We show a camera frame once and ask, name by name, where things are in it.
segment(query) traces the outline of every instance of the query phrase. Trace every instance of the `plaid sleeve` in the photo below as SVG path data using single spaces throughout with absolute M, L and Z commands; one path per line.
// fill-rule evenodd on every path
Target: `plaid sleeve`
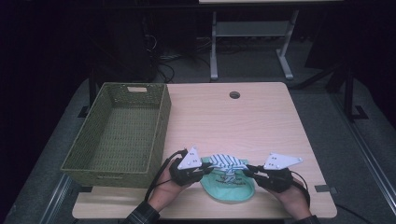
M 158 218 L 160 218 L 160 214 L 147 202 L 142 202 L 122 223 L 151 224 L 155 223 Z
M 320 222 L 317 216 L 312 216 L 293 222 L 293 224 L 320 224 Z

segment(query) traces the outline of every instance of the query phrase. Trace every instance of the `hand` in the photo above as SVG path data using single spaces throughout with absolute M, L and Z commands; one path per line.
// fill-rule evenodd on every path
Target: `hand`
M 169 164 L 163 170 L 163 173 L 158 179 L 157 184 L 168 181 L 172 178 L 171 174 L 169 173 L 169 167 L 172 165 L 173 162 L 174 160 L 169 162 Z M 167 205 L 169 205 L 178 196 L 178 194 L 181 191 L 188 188 L 189 186 L 191 186 L 191 184 L 185 186 L 179 186 L 177 183 L 175 183 L 175 181 L 170 180 L 166 183 L 161 184 L 160 186 L 157 186 L 157 188 L 154 189 L 151 198 L 148 199 L 148 203 L 155 210 L 157 210 L 157 212 L 161 212 Z
M 299 184 L 303 184 L 301 181 L 294 179 Z M 296 188 L 291 186 L 289 189 L 276 193 L 268 189 L 268 192 L 272 193 L 283 205 L 285 210 L 296 220 L 301 220 L 306 217 L 311 217 L 311 211 L 309 211 L 308 204 L 306 202 L 303 193 Z

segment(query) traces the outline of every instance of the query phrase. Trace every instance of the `person's right hand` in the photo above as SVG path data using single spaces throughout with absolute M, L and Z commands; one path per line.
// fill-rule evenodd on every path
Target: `person's right hand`
M 294 179 L 297 183 L 301 184 L 301 181 Z M 296 220 L 301 220 L 306 217 L 311 217 L 311 211 L 309 211 L 308 203 L 306 202 L 303 193 L 296 188 L 291 186 L 289 189 L 276 193 L 268 189 L 268 192 L 272 193 L 283 205 L 285 210 Z

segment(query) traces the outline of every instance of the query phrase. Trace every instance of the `wooden table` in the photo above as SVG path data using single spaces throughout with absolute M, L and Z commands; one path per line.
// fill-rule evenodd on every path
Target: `wooden table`
M 302 175 L 311 194 L 311 211 L 335 217 L 329 192 L 287 87 L 283 83 L 208 83 L 168 85 L 172 108 L 163 159 L 177 150 L 197 146 L 201 157 L 224 153 L 263 165 L 270 152 L 304 161 L 290 169 Z M 240 98 L 230 97 L 238 91 Z M 76 218 L 124 218 L 144 199 L 145 189 L 94 187 L 78 195 Z M 243 203 L 221 203 L 200 183 L 193 184 L 161 211 L 162 218 L 286 218 L 279 202 L 256 185 Z

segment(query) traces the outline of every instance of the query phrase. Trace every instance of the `blue and white striped fabric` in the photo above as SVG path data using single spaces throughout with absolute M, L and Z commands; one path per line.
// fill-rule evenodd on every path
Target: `blue and white striped fabric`
M 244 162 L 230 155 L 216 154 L 211 156 L 209 161 L 212 163 L 210 167 L 214 167 L 216 170 L 225 173 L 225 183 L 232 183 L 235 181 L 235 171 L 247 169 Z

